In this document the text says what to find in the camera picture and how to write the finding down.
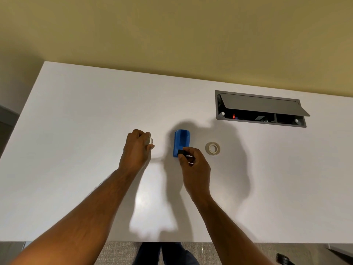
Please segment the person's right hand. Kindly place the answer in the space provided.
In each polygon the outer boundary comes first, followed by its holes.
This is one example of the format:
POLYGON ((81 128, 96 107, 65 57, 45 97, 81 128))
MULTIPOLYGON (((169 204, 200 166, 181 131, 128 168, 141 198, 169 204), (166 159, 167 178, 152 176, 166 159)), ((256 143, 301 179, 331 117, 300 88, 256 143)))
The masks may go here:
POLYGON ((195 205, 210 200, 210 165, 202 152, 193 147, 184 147, 194 156, 194 164, 189 169, 182 169, 183 184, 195 205))

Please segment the person's left hand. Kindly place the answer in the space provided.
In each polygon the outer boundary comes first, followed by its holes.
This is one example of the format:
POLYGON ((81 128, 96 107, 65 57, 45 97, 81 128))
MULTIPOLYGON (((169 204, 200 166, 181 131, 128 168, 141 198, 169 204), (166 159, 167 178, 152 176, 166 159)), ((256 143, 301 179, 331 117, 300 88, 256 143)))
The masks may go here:
POLYGON ((151 151, 146 151, 150 132, 134 129, 128 133, 118 170, 125 174, 136 175, 145 166, 151 151))

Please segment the black tape spool core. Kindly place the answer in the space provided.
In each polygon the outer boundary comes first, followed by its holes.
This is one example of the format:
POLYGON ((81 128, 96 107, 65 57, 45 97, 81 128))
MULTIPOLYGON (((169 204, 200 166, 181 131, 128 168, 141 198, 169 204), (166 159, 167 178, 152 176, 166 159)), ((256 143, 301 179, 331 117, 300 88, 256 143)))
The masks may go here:
POLYGON ((194 164, 195 158, 188 151, 178 150, 177 157, 179 157, 179 155, 183 155, 186 158, 186 160, 188 161, 189 164, 191 164, 191 165, 194 164))

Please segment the person's right forearm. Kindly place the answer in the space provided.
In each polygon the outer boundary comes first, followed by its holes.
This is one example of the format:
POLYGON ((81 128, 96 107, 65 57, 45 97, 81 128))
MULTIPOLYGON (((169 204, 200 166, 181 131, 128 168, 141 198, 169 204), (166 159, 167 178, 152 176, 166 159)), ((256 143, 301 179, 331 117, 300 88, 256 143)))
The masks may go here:
POLYGON ((222 265, 274 265, 207 193, 191 196, 222 265))

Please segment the person's left forearm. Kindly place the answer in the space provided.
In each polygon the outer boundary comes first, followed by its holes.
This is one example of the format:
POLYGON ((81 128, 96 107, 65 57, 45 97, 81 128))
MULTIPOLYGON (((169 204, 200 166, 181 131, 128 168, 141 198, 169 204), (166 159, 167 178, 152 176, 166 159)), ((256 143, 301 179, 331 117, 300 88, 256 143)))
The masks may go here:
POLYGON ((94 265, 135 178, 115 170, 79 205, 30 243, 10 265, 94 265))

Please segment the blue tape dispenser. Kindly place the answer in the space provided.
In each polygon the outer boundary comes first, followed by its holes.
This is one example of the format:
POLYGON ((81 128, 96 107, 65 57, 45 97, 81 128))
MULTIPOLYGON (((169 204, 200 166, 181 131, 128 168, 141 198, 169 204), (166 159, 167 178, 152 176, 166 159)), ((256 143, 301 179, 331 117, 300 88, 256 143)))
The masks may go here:
POLYGON ((190 145, 190 131, 185 129, 178 129, 174 133, 173 157, 177 157, 178 150, 184 150, 184 147, 190 145))

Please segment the black power strip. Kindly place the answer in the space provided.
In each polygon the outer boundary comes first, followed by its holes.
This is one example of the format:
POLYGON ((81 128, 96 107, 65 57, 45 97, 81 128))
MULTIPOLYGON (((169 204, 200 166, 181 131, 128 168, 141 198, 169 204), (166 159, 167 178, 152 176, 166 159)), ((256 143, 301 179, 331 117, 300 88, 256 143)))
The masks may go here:
POLYGON ((223 109, 224 117, 232 120, 275 122, 275 114, 258 111, 245 111, 236 109, 223 109))

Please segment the person's blue trousers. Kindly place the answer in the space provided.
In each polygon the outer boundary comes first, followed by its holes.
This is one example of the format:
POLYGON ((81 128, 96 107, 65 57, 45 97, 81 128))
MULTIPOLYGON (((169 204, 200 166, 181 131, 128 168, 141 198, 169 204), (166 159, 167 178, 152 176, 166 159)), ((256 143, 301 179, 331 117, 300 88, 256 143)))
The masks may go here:
POLYGON ((158 265, 160 253, 164 265, 200 265, 180 242, 143 242, 132 265, 158 265))

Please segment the black chair base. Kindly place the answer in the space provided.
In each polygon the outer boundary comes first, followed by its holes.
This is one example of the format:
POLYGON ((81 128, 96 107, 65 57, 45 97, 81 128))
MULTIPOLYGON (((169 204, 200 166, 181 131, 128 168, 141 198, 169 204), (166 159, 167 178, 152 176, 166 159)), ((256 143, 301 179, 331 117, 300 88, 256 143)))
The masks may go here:
POLYGON ((280 253, 276 253, 276 262, 280 265, 295 265, 287 256, 280 253))

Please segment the grey furniture edge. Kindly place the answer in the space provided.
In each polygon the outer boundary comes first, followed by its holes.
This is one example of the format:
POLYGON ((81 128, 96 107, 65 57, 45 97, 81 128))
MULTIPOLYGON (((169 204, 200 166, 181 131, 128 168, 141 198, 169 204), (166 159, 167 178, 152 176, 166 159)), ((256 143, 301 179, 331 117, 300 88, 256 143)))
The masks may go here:
POLYGON ((328 243, 327 249, 353 258, 353 243, 328 243))

